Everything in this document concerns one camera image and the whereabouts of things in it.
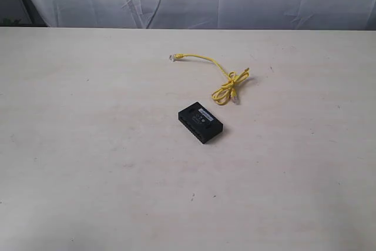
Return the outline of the black network switch box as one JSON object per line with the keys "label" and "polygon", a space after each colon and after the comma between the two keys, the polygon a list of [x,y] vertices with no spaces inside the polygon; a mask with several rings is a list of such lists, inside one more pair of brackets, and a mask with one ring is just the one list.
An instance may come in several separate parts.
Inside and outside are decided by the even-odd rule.
{"label": "black network switch box", "polygon": [[202,144],[212,144],[224,138],[228,129],[201,103],[195,102],[177,113],[178,120]]}

